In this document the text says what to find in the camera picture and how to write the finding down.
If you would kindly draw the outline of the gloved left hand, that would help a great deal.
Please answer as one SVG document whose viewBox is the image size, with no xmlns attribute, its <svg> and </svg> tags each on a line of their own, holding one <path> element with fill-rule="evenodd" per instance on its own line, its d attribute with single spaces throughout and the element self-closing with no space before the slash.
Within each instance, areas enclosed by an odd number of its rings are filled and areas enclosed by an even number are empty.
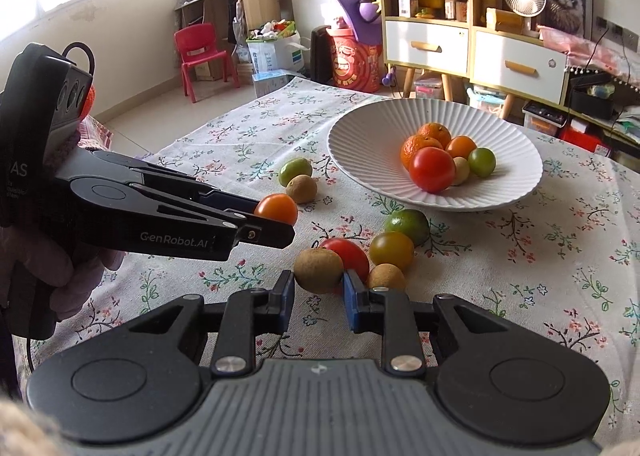
<svg viewBox="0 0 640 456">
<path fill-rule="evenodd" d="M 111 249 L 98 253 L 78 268 L 66 252 L 52 240 L 18 228 L 1 229 L 1 306 L 9 303 L 11 276 L 16 262 L 55 288 L 50 309 L 58 320 L 76 315 L 88 301 L 93 289 L 99 286 L 105 270 L 117 271 L 125 254 Z"/>
</svg>

